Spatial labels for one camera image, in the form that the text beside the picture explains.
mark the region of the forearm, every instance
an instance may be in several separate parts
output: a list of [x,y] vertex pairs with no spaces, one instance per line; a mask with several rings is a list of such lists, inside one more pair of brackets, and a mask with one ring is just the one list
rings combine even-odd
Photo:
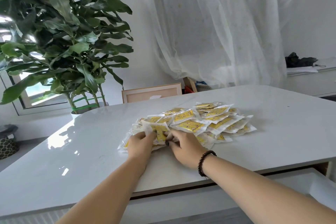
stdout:
[[208,156],[204,173],[216,182],[256,224],[331,224],[336,212],[290,188]]
[[145,163],[137,159],[128,159],[57,223],[119,223],[144,170]]

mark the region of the hand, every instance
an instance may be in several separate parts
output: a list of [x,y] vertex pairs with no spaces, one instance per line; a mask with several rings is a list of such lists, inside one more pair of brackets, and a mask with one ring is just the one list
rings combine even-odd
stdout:
[[169,141],[175,157],[186,167],[197,169],[202,155],[208,150],[204,148],[193,133],[186,133],[180,130],[172,130],[171,133],[176,137],[180,145]]
[[127,146],[128,158],[136,159],[146,167],[152,153],[153,141],[155,138],[155,132],[150,133],[148,136],[145,135],[145,132],[140,132],[131,136]]

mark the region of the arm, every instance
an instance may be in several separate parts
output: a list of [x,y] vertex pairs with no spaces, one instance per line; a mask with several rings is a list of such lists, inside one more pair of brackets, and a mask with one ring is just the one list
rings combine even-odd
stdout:
[[[207,151],[192,133],[173,131],[180,145],[170,141],[175,157],[185,166],[197,169]],[[255,224],[331,224],[336,212],[284,185],[229,161],[208,155],[204,174],[217,183]]]
[[57,224],[119,223],[129,199],[144,173],[156,133],[141,132],[128,142],[128,159],[82,200]]

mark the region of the white pot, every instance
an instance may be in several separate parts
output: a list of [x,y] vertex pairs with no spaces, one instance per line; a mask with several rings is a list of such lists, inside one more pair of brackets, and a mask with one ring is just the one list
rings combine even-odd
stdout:
[[[99,102],[99,107],[103,107],[103,106],[104,106],[104,103],[103,102]],[[87,108],[78,110],[77,114],[75,114],[74,111],[72,111],[71,112],[72,119],[74,120],[76,117],[78,117],[79,115],[83,114],[84,112],[87,112],[87,111],[90,111],[90,110],[93,110],[93,109],[96,109],[96,108],[98,108],[98,107],[87,107]]]

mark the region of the window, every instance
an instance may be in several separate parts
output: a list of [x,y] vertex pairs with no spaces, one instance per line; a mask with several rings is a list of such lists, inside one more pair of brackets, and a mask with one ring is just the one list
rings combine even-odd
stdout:
[[[10,18],[0,16],[0,23],[10,20]],[[6,29],[0,29],[0,42],[10,40],[11,32]],[[35,39],[33,36],[29,36],[29,39],[27,39],[27,41],[35,42]],[[43,59],[42,55],[39,53],[31,53],[31,55],[38,59]],[[20,80],[24,79],[28,75],[29,73],[23,72],[19,75],[10,76],[4,71],[1,73],[0,77],[2,79],[2,82],[4,83],[4,86],[8,88],[15,83],[18,83]],[[49,90],[50,86],[44,86],[41,83],[26,88],[20,98],[13,102],[13,105],[18,115],[46,112],[70,107],[64,95],[58,95],[53,93],[44,94],[46,91]]]

